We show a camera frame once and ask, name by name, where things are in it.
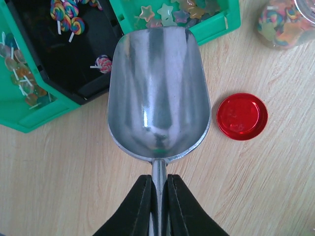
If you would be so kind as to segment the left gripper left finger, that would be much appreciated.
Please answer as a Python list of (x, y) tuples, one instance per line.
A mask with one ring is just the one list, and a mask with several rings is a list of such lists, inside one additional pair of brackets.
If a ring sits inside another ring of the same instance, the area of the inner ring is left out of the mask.
[(147, 236), (151, 213), (152, 177), (141, 175), (116, 212), (95, 236)]

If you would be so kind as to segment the red jar lid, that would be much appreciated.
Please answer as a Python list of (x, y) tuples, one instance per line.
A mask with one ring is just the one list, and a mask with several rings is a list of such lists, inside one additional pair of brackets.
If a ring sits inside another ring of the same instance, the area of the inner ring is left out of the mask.
[(220, 103), (216, 121), (220, 131), (228, 138), (247, 141), (262, 133), (268, 122), (268, 110), (257, 96), (235, 93)]

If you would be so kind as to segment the green bin star candies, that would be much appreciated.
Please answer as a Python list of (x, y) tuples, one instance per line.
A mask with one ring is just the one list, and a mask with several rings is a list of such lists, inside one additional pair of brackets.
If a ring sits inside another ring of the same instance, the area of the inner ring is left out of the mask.
[(186, 28), (198, 45), (223, 36), (241, 25), (237, 0), (112, 0), (110, 4), (124, 34)]

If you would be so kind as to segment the black bin lollipops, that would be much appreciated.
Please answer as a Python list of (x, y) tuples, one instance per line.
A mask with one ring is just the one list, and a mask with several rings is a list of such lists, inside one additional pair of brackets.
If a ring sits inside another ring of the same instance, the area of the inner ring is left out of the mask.
[(7, 22), (45, 84), (83, 105), (108, 92), (123, 32), (107, 0), (4, 0)]

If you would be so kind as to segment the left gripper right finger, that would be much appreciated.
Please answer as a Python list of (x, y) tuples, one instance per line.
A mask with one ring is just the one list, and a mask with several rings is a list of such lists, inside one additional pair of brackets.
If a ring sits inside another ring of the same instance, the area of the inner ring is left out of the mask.
[(226, 236), (201, 207), (179, 175), (167, 177), (168, 206), (173, 236)]

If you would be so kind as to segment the clear glass jar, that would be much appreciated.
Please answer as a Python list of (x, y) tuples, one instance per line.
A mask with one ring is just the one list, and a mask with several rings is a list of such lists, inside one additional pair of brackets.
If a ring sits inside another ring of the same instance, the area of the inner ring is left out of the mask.
[(270, 48), (290, 49), (315, 39), (313, 0), (269, 0), (262, 7), (255, 29)]

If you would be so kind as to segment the metal candy scoop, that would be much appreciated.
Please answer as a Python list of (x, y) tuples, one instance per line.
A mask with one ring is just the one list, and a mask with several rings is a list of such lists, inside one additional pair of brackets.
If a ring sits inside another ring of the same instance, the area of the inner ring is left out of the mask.
[(210, 121), (202, 59), (189, 29), (142, 29), (119, 40), (112, 60), (108, 126), (119, 148), (152, 166), (149, 235), (170, 235), (167, 165), (203, 141)]

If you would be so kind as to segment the green bin wrapped candies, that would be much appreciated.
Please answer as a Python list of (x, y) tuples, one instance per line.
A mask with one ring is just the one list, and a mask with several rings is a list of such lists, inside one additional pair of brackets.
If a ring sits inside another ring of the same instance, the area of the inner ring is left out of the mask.
[(6, 34), (12, 33), (16, 37), (36, 81), (40, 82), (41, 87), (52, 96), (52, 101), (48, 105), (42, 108), (36, 106), (31, 109), (25, 101), (26, 95), (24, 92), (19, 89), (18, 85), (12, 83), (11, 78), (14, 73), (7, 69), (4, 58), (1, 57), (0, 123), (20, 132), (28, 133), (59, 116), (77, 109), (80, 105), (43, 81), (41, 78), (43, 71), (38, 70), (39, 63), (33, 60), (36, 53), (33, 51), (32, 44), (26, 36), (20, 33), (23, 27), (16, 24), (17, 17), (11, 14), (9, 8), (10, 6), (5, 1), (0, 2), (0, 31)]

